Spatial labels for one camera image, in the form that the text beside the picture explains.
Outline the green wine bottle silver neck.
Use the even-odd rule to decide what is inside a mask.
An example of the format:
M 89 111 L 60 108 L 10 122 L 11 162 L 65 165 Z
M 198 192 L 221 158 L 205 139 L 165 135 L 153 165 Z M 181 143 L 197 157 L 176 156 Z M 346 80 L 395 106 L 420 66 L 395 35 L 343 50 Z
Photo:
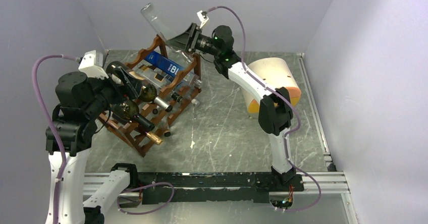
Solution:
M 158 95 L 157 88 L 152 83 L 144 82 L 145 79 L 143 77 L 124 63 L 113 61 L 105 70 L 115 82 L 130 88 L 127 92 L 130 99 L 155 103 L 166 112 L 172 111 L 173 106 Z

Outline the tall clear glass bottle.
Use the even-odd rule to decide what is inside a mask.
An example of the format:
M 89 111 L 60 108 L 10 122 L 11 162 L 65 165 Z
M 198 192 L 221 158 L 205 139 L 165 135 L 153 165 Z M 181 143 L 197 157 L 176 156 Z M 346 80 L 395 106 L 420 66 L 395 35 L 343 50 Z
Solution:
M 178 35 L 178 32 L 172 28 L 172 24 L 164 19 L 152 3 L 145 5 L 140 12 L 164 43 Z M 169 59 L 183 67 L 192 63 L 192 57 L 180 50 L 166 45 L 166 51 Z

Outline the dark wine bottle black neck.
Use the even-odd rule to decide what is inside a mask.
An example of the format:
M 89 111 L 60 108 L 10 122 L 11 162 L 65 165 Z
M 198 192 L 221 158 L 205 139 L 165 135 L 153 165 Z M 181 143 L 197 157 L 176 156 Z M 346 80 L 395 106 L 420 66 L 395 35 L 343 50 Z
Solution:
M 155 124 L 140 114 L 137 103 L 127 99 L 120 104 L 109 104 L 109 110 L 113 119 L 125 125 L 126 123 L 137 123 L 144 131 L 149 132 L 155 128 Z

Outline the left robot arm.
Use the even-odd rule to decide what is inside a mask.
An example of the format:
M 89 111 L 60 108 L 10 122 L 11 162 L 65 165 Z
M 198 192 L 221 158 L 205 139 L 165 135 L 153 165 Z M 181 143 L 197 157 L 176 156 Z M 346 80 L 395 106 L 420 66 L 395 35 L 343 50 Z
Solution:
M 51 168 L 47 223 L 103 223 L 105 213 L 124 191 L 139 187 L 134 164 L 118 163 L 107 180 L 87 200 L 83 198 L 85 169 L 96 119 L 126 94 L 109 77 L 88 77 L 83 72 L 64 74 L 58 80 L 59 104 L 49 117 L 46 150 Z

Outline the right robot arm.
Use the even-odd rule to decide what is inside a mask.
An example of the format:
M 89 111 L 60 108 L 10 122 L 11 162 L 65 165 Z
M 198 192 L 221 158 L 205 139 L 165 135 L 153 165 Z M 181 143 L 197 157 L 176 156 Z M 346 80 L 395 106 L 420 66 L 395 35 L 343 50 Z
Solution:
M 210 36 L 203 35 L 195 23 L 183 33 L 166 40 L 166 45 L 181 51 L 200 51 L 214 57 L 217 72 L 237 83 L 259 104 L 258 123 L 267 133 L 272 150 L 272 183 L 279 190 L 286 190 L 296 175 L 291 163 L 287 142 L 291 121 L 296 115 L 290 95 L 285 87 L 273 88 L 257 76 L 233 50 L 234 37 L 226 25 L 215 28 Z

